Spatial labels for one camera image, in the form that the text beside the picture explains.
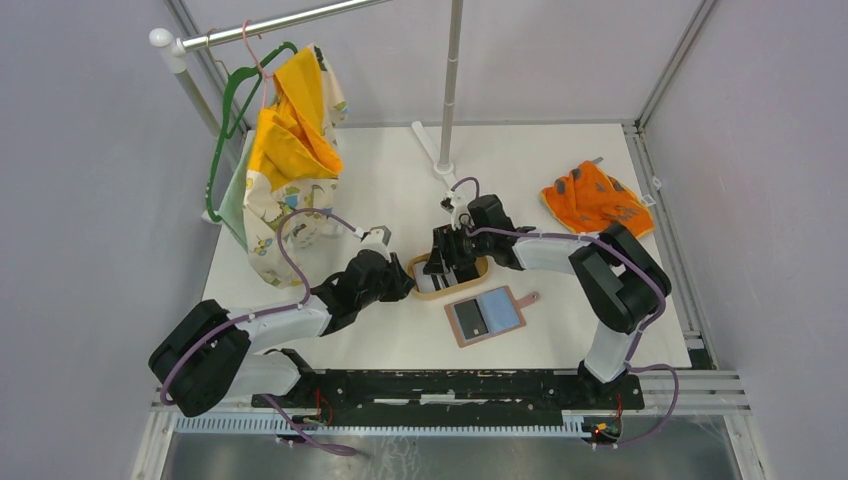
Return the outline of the yellow patterned garment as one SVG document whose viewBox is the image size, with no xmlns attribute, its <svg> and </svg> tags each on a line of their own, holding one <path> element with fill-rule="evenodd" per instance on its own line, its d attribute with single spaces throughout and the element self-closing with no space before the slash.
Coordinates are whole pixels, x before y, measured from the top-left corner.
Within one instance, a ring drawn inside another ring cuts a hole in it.
<svg viewBox="0 0 848 480">
<path fill-rule="evenodd" d="M 335 128 L 348 102 L 328 57 L 310 44 L 269 79 L 273 102 L 259 110 L 217 212 L 251 268 L 276 288 L 298 285 L 296 252 L 323 233 L 343 161 Z"/>
</svg>

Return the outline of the green clothes hanger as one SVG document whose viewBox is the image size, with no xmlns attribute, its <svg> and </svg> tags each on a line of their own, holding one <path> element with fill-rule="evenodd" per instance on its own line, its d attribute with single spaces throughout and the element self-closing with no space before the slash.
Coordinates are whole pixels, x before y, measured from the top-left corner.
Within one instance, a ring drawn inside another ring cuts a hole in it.
<svg viewBox="0 0 848 480">
<path fill-rule="evenodd" d="M 216 135 L 216 146 L 213 152 L 209 176 L 204 190 L 205 210 L 216 211 L 213 206 L 212 194 L 222 153 L 224 151 L 224 147 L 235 136 L 235 133 L 245 116 L 247 107 L 262 84 L 260 76 L 260 69 L 256 66 L 240 67 L 228 76 L 222 100 L 222 123 L 219 127 L 213 128 L 213 133 Z M 246 100 L 247 104 L 239 108 L 235 108 L 235 94 L 240 85 L 247 80 L 254 80 L 254 85 Z"/>
</svg>

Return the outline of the tan oval card tray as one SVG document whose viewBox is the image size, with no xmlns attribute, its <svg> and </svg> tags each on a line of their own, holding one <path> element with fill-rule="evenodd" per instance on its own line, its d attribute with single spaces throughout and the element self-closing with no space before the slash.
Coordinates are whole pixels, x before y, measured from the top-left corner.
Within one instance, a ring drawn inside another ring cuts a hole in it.
<svg viewBox="0 0 848 480">
<path fill-rule="evenodd" d="M 477 266 L 477 268 L 479 270 L 479 274 L 480 274 L 480 277 L 478 279 L 464 283 L 464 284 L 456 284 L 453 287 L 441 290 L 439 292 L 422 294 L 421 292 L 418 291 L 418 288 L 417 288 L 417 285 L 416 285 L 416 281 L 415 281 L 414 273 L 413 273 L 413 266 L 417 263 L 424 263 L 425 264 L 428 257 L 429 257 L 429 254 L 427 254 L 427 253 L 419 255 L 417 257 L 414 257 L 407 263 L 407 266 L 406 266 L 406 272 L 409 274 L 410 277 L 413 278 L 413 280 L 415 282 L 415 286 L 413 287 L 413 290 L 412 290 L 412 295 L 415 296 L 416 298 L 420 299 L 420 300 L 425 300 L 425 301 L 435 300 L 435 299 L 442 298 L 442 297 L 445 297 L 445 296 L 448 296 L 448 295 L 456 294 L 456 293 L 463 291 L 463 290 L 469 290 L 473 287 L 477 287 L 477 286 L 481 285 L 486 280 L 486 278 L 489 274 L 489 261 L 488 261 L 487 258 L 481 257 L 481 258 L 476 259 L 476 266 Z"/>
</svg>

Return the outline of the grey VIP card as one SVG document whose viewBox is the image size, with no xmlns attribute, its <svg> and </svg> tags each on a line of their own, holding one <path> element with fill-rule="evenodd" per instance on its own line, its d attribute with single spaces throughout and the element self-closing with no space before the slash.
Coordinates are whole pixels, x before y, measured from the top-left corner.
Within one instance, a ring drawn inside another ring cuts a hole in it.
<svg viewBox="0 0 848 480">
<path fill-rule="evenodd" d="M 482 310 L 475 299 L 456 303 L 453 310 L 464 340 L 470 341 L 489 333 Z"/>
</svg>

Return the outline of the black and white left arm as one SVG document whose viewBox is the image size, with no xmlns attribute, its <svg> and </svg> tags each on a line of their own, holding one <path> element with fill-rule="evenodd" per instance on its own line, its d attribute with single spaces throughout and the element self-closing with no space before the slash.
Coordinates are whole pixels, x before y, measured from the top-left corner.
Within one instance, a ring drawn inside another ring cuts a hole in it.
<svg viewBox="0 0 848 480">
<path fill-rule="evenodd" d="M 160 401 L 187 417 L 242 395 L 270 394 L 302 407 L 313 397 L 313 379 L 287 354 L 271 354 L 269 348 L 336 333 L 363 309 L 399 302 L 414 286 L 395 253 L 362 249 L 344 270 L 310 288 L 302 302 L 228 310 L 214 299 L 203 300 L 149 357 L 161 383 Z"/>
</svg>

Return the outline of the white rack base foot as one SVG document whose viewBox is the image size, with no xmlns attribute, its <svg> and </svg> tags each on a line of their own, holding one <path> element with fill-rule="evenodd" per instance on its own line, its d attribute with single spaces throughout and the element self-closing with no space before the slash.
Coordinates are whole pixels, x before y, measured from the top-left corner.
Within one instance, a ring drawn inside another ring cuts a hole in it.
<svg viewBox="0 0 848 480">
<path fill-rule="evenodd" d="M 458 182 L 453 161 L 449 157 L 442 158 L 441 148 L 436 145 L 420 121 L 412 122 L 411 129 L 430 160 L 433 176 L 445 185 L 449 193 L 458 199 L 464 200 L 465 193 L 461 187 L 451 190 Z"/>
</svg>

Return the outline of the aluminium frame rail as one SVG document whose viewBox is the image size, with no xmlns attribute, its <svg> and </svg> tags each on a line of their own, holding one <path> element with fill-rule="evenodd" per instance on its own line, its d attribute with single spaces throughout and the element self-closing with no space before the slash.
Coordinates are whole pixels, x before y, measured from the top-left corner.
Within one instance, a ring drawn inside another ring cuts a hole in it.
<svg viewBox="0 0 848 480">
<path fill-rule="evenodd" d="M 539 436 L 609 440 L 625 416 L 746 415 L 733 372 L 665 369 L 593 390 L 571 370 L 308 371 L 287 394 L 230 397 L 178 415 L 191 433 L 291 435 L 281 407 L 316 434 Z"/>
</svg>

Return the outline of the orange cloth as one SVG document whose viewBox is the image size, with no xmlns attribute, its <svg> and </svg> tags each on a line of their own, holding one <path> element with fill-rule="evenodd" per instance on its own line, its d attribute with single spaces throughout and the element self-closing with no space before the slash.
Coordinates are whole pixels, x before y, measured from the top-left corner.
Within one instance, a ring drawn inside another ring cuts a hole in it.
<svg viewBox="0 0 848 480">
<path fill-rule="evenodd" d="M 640 198 L 592 161 L 583 161 L 540 192 L 542 204 L 572 233 L 601 232 L 618 223 L 637 239 L 655 229 Z"/>
</svg>

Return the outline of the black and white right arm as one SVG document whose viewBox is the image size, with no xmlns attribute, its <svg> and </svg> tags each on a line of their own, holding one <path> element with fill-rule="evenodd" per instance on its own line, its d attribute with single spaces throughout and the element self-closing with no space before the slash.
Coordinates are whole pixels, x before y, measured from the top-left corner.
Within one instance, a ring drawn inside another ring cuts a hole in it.
<svg viewBox="0 0 848 480">
<path fill-rule="evenodd" d="M 440 205 L 451 221 L 434 228 L 424 273 L 455 273 L 490 258 L 515 271 L 574 276 L 599 321 L 578 366 L 578 396 L 591 408 L 612 401 L 645 329 L 664 313 L 671 293 L 669 277 L 640 241 L 620 223 L 593 234 L 517 227 L 494 194 L 467 201 L 449 193 Z"/>
</svg>

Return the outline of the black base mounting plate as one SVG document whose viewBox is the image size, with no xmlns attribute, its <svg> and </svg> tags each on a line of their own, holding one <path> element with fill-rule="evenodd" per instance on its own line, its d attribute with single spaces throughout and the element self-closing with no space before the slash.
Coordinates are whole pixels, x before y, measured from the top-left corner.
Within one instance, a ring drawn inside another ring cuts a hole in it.
<svg viewBox="0 0 848 480">
<path fill-rule="evenodd" d="M 645 406 L 640 381 L 603 386 L 575 370 L 308 371 L 276 403 L 333 427 L 542 427 L 562 414 Z"/>
</svg>

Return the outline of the white left rack foot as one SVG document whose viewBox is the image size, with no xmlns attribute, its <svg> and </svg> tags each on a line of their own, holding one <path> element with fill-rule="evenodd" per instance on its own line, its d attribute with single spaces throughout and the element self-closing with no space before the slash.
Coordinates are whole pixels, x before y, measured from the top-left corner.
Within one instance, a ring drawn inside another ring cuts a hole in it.
<svg viewBox="0 0 848 480">
<path fill-rule="evenodd" d="M 201 219 L 210 225 L 226 225 L 225 219 L 221 217 L 216 211 L 203 210 L 201 212 Z"/>
</svg>

